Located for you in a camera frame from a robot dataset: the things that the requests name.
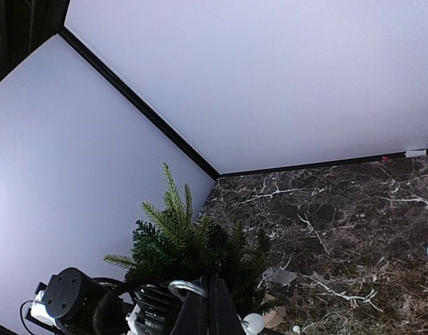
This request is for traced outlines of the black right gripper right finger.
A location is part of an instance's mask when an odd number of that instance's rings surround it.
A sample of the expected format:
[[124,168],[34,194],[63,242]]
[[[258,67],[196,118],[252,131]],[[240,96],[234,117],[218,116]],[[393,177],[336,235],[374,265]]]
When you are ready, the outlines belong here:
[[210,280],[210,334],[244,334],[226,282],[217,275]]

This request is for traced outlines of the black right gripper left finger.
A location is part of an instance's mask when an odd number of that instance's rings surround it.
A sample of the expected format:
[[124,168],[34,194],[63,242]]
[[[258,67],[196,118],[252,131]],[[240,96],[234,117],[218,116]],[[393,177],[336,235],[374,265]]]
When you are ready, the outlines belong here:
[[194,281],[173,281],[171,293],[182,302],[179,315],[172,328],[174,335],[208,334],[208,280],[200,277]]

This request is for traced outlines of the white ball string lights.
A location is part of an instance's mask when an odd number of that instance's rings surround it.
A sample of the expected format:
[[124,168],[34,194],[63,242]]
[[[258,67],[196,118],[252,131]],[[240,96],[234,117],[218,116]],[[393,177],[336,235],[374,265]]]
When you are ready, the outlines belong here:
[[265,300],[264,294],[256,292],[258,285],[251,279],[250,276],[241,279],[237,274],[231,271],[202,271],[195,273],[194,271],[183,271],[176,275],[167,277],[166,283],[168,288],[171,289],[173,281],[194,281],[200,277],[205,277],[208,280],[208,334],[210,334],[210,280],[213,276],[218,276],[226,282],[229,289],[233,303],[235,305],[237,316],[242,324],[244,334],[280,334],[280,331],[272,330],[265,325],[265,315],[277,309],[279,304],[277,300]]

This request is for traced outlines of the small green christmas tree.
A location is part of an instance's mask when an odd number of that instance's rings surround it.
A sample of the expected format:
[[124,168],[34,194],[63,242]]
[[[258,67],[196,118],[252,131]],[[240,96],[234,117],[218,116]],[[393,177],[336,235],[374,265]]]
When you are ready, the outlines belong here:
[[166,282],[183,271],[231,271],[241,279],[250,276],[258,285],[256,292],[270,300],[263,283],[271,247],[265,231],[248,238],[241,221],[225,228],[208,215],[194,219],[190,186],[178,187],[167,163],[162,169],[164,208],[142,202],[146,218],[135,223],[130,255],[106,254],[104,261],[125,269],[126,281],[149,277]]

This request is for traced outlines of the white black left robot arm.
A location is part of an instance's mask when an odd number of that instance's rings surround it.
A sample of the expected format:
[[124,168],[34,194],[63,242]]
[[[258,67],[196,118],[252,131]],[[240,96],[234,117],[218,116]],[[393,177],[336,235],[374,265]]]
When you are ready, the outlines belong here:
[[27,321],[53,334],[95,334],[93,319],[102,297],[121,282],[107,277],[90,277],[74,267],[40,282],[35,297],[20,307]]

